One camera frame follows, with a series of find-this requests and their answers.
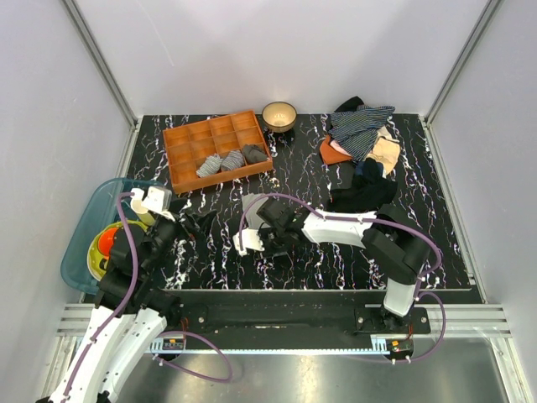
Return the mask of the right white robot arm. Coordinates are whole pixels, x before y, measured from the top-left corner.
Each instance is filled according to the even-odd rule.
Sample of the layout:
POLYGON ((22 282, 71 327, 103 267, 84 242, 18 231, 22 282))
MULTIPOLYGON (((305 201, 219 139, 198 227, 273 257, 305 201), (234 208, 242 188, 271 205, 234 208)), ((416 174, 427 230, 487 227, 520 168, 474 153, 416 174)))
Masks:
POLYGON ((328 212, 306 206, 293 209, 271 196, 255 214, 261 223, 251 238, 257 250, 266 254, 282 254, 306 243, 362 249, 387 276, 380 315, 389 332, 401 332, 410 324, 425 264, 430 257, 435 258, 431 268, 441 262, 441 251, 432 239, 392 205, 369 212, 328 212))

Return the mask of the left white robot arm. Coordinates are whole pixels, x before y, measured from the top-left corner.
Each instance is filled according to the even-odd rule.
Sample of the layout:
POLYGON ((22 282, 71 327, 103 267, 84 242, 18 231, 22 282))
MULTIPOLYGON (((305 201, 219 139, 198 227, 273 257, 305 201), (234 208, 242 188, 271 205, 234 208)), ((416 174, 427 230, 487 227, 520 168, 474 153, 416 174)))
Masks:
POLYGON ((141 228, 123 220, 82 343, 46 402, 115 402, 162 332, 181 327, 180 300, 155 286, 153 272, 177 240, 209 234, 215 214, 174 213, 141 228))

